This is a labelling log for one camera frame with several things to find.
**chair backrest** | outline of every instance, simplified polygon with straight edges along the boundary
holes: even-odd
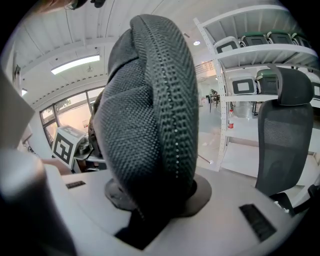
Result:
[[[259,111],[259,170],[255,187],[267,196],[294,187],[303,172],[313,128],[312,84],[296,70],[270,65],[278,99]]]

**ceiling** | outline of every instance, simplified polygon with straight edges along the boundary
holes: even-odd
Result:
[[[192,56],[209,54],[193,18],[204,22],[222,13],[274,0],[106,0],[102,8],[90,1],[77,10],[35,14],[18,28],[16,62],[21,67],[24,99],[32,107],[52,98],[61,88],[74,88],[108,78],[108,59],[116,40],[129,29],[130,19],[153,14],[174,21],[183,33]],[[201,44],[194,46],[194,41]],[[100,61],[83,64],[57,75],[51,69],[66,62],[100,54]]]

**mesh backrest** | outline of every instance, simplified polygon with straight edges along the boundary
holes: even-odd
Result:
[[[259,171],[255,187],[267,196],[290,189],[304,169],[313,128],[310,105],[265,101],[259,111]]]

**chair headrest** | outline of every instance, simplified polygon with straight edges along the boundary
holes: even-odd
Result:
[[[277,76],[278,104],[296,106],[309,103],[314,97],[314,89],[308,76],[293,68],[267,65]]]

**black office chair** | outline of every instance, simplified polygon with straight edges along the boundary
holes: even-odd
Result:
[[[269,65],[277,74],[278,99],[265,101],[258,115],[259,171],[255,187],[294,215],[288,196],[303,172],[313,129],[314,92],[296,69]]]

